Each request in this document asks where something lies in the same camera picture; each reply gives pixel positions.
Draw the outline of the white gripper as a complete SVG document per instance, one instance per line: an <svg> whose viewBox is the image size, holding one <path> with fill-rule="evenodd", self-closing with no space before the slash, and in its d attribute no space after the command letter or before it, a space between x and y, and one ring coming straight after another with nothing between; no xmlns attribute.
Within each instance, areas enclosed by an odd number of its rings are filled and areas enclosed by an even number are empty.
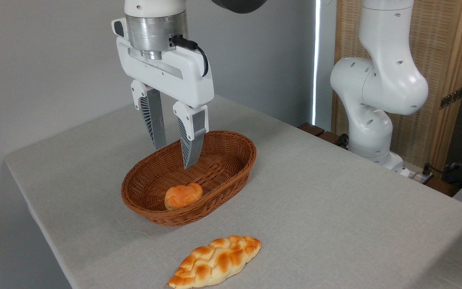
<svg viewBox="0 0 462 289"><path fill-rule="evenodd" d="M131 46L125 18L113 20L111 24L117 35L121 66L134 79L131 83L134 106L141 112L156 150L166 146L160 92L178 100L173 111L178 119L184 168L188 169L198 162L204 134L209 132L205 105L214 97L211 69L204 74L203 55L180 46L163 51L160 60L152 60L146 52Z"/></svg>

